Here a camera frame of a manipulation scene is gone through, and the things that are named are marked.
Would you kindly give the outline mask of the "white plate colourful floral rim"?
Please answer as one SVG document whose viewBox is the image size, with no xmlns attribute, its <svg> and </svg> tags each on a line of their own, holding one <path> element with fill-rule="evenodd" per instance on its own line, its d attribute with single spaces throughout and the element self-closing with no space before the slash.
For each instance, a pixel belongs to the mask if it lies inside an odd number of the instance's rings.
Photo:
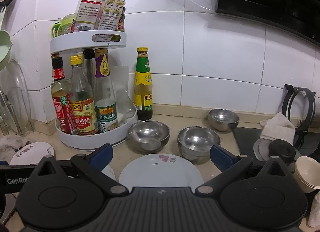
<svg viewBox="0 0 320 232">
<path fill-rule="evenodd" d="M 35 142 L 22 147 L 10 161 L 10 165 L 38 164 L 46 155 L 55 155 L 54 148 L 45 142 Z"/>
</svg>

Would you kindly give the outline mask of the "steel bowl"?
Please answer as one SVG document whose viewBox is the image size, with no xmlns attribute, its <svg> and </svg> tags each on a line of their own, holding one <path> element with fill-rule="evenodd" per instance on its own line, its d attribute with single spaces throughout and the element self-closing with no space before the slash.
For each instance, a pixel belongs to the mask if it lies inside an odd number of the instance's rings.
<svg viewBox="0 0 320 232">
<path fill-rule="evenodd" d="M 215 108 L 209 111 L 208 120 L 220 132 L 232 132 L 239 123 L 239 116 L 233 111 Z"/>
<path fill-rule="evenodd" d="M 202 164 L 210 160 L 210 149 L 220 146 L 221 139 L 213 130 L 191 126 L 182 129 L 177 136 L 178 149 L 181 155 L 194 164 Z"/>
<path fill-rule="evenodd" d="M 127 131 L 128 146 L 140 152 L 157 152 L 163 149 L 170 139 L 169 127 L 160 121 L 138 121 Z"/>
</svg>

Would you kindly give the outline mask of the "large white pink-flower plate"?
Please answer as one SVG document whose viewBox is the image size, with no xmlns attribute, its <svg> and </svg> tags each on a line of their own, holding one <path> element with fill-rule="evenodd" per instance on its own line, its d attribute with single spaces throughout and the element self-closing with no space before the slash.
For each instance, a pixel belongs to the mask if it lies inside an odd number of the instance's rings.
<svg viewBox="0 0 320 232">
<path fill-rule="evenodd" d="M 194 191 L 204 180 L 199 169 L 188 160 L 168 153 L 154 153 L 131 161 L 122 170 L 119 183 L 129 190 L 190 187 Z"/>
</svg>

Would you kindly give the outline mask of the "small white pink-flower plate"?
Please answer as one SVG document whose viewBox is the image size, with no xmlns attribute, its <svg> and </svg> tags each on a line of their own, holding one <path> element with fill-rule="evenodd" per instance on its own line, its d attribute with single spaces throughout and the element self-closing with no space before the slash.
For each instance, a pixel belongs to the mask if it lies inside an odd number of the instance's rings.
<svg viewBox="0 0 320 232">
<path fill-rule="evenodd" d="M 116 180 L 114 170 L 111 168 L 111 166 L 108 164 L 104 169 L 101 171 L 104 175 L 110 177 L 114 181 Z"/>
</svg>

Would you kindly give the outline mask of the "black gas stove top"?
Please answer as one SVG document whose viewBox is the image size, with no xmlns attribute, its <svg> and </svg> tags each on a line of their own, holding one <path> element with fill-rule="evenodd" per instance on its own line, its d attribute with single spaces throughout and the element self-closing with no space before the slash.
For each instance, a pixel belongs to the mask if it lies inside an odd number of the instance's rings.
<svg viewBox="0 0 320 232">
<path fill-rule="evenodd" d="M 297 146 L 281 139 L 261 138 L 261 129 L 237 127 L 233 134 L 243 155 L 252 157 L 258 163 L 267 161 L 271 156 L 278 156 L 292 173 L 299 157 L 309 156 L 319 148 L 319 133 L 314 132 L 307 133 Z"/>
</svg>

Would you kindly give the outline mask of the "grey dish rag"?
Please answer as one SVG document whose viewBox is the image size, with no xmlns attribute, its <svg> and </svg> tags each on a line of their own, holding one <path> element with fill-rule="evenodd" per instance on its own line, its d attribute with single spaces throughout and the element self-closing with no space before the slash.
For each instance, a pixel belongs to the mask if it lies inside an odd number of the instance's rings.
<svg viewBox="0 0 320 232">
<path fill-rule="evenodd" d="M 4 136 L 0 138 L 0 160 L 10 163 L 17 151 L 34 143 L 36 140 L 21 136 Z"/>
</svg>

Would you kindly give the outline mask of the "metal lid rack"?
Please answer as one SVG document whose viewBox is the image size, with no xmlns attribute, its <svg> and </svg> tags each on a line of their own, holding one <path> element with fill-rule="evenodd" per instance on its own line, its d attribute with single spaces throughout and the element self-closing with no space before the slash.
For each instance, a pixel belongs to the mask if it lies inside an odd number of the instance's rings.
<svg viewBox="0 0 320 232">
<path fill-rule="evenodd" d="M 5 128 L 10 128 L 15 134 L 24 134 L 31 128 L 28 92 L 19 87 L 10 88 L 7 94 L 1 90 L 1 118 Z"/>
</svg>

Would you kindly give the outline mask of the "yellow cap vinegar bottle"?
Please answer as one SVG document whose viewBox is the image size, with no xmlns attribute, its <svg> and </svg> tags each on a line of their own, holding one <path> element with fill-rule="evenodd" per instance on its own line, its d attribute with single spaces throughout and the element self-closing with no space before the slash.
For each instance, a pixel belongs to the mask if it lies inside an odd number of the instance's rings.
<svg viewBox="0 0 320 232">
<path fill-rule="evenodd" d="M 71 105 L 78 134 L 87 136 L 98 132 L 92 87 L 83 70 L 82 54 L 70 57 L 72 67 Z"/>
</svg>

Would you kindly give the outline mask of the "stove burner black cap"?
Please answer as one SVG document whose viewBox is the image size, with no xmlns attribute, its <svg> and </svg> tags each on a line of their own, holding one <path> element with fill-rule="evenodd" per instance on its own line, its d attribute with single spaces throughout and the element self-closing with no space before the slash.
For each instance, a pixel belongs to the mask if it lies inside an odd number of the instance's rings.
<svg viewBox="0 0 320 232">
<path fill-rule="evenodd" d="M 266 162 L 271 156 L 279 156 L 288 169 L 295 172 L 295 162 L 302 155 L 299 151 L 284 140 L 267 140 L 259 138 L 253 145 L 253 152 L 257 160 Z"/>
</svg>

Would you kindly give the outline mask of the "green label fish soy bottle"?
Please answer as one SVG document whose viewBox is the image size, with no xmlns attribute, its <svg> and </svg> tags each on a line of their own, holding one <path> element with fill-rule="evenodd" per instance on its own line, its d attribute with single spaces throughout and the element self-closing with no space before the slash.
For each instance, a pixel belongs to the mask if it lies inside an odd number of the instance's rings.
<svg viewBox="0 0 320 232">
<path fill-rule="evenodd" d="M 116 98 L 108 65 L 108 50 L 95 49 L 94 104 L 99 132 L 105 133 L 118 126 Z"/>
</svg>

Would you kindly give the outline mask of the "white cloth on stove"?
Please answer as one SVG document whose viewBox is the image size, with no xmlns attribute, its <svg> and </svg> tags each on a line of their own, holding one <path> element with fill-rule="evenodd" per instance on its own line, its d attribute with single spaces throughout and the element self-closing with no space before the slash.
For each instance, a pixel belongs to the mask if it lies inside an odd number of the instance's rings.
<svg viewBox="0 0 320 232">
<path fill-rule="evenodd" d="M 261 121 L 260 126 L 263 128 L 260 138 L 271 141 L 284 140 L 293 145 L 296 129 L 281 112 L 271 119 Z"/>
</svg>

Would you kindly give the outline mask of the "red label soy sauce bottle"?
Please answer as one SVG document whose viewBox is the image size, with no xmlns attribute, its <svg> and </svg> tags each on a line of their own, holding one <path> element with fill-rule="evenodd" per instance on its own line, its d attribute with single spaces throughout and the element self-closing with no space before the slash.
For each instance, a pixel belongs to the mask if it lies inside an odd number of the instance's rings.
<svg viewBox="0 0 320 232">
<path fill-rule="evenodd" d="M 65 79 L 63 58 L 58 54 L 52 55 L 53 82 L 51 95 L 60 130 L 67 134 L 77 135 L 73 110 L 71 105 L 71 84 Z"/>
</svg>

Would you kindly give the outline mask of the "glass pot lid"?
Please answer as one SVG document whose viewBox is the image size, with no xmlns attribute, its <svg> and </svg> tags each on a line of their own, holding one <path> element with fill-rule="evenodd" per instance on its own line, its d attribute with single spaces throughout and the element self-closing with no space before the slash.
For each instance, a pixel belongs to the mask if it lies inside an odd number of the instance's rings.
<svg viewBox="0 0 320 232">
<path fill-rule="evenodd" d="M 1 88 L 1 117 L 5 126 L 23 134 L 30 126 L 31 109 L 27 84 L 18 62 L 10 60 L 5 67 L 6 83 Z"/>
</svg>

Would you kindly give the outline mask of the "yellow green oyster sauce bottle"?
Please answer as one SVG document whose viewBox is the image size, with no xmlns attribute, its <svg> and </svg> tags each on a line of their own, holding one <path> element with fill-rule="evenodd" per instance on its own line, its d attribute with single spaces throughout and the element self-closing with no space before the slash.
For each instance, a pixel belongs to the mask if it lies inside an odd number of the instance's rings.
<svg viewBox="0 0 320 232">
<path fill-rule="evenodd" d="M 137 48 L 137 61 L 134 80 L 134 105 L 138 120 L 152 118 L 152 77 L 148 58 L 148 48 Z"/>
</svg>

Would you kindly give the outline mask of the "black stove pan support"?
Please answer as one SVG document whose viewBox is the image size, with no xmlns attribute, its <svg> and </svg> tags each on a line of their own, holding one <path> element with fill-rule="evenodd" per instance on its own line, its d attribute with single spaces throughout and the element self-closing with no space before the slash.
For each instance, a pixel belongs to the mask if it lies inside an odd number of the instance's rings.
<svg viewBox="0 0 320 232">
<path fill-rule="evenodd" d="M 293 87 L 290 84 L 284 85 L 287 94 L 282 104 L 282 114 L 291 120 L 291 111 L 293 115 L 302 117 L 299 126 L 296 128 L 296 134 L 305 132 L 311 125 L 316 113 L 316 93 L 306 87 Z"/>
</svg>

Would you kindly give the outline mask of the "white two-tier rotating rack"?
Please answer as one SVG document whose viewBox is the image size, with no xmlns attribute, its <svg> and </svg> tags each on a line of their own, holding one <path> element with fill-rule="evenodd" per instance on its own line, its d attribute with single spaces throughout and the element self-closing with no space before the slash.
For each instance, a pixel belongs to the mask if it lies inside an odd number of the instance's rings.
<svg viewBox="0 0 320 232">
<path fill-rule="evenodd" d="M 50 40 L 50 54 L 53 65 L 52 99 L 57 119 L 55 128 L 65 146 L 85 151 L 93 151 L 104 144 L 117 146 L 127 140 L 130 125 L 137 122 L 135 112 L 129 121 L 114 130 L 100 133 L 95 111 L 91 85 L 82 68 L 81 53 L 71 56 L 72 79 L 67 81 L 63 71 L 61 52 L 95 47 L 124 47 L 126 41 L 96 42 L 95 35 L 112 35 L 112 30 L 87 30 L 57 36 Z"/>
</svg>

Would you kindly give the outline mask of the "green plastic ladle cup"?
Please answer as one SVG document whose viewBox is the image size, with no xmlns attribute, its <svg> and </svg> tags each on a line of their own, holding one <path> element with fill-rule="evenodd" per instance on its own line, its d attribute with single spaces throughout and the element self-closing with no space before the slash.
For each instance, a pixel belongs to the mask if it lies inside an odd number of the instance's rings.
<svg viewBox="0 0 320 232">
<path fill-rule="evenodd" d="M 10 59 L 12 41 L 7 31 L 0 31 L 0 71 L 3 70 Z"/>
</svg>

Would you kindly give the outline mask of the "seasoning packet red white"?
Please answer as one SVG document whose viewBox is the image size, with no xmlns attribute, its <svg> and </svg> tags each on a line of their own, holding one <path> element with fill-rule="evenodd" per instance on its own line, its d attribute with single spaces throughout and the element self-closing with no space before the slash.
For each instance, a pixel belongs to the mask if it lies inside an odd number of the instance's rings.
<svg viewBox="0 0 320 232">
<path fill-rule="evenodd" d="M 71 32 L 96 30 L 106 0 L 79 0 L 73 19 Z"/>
</svg>

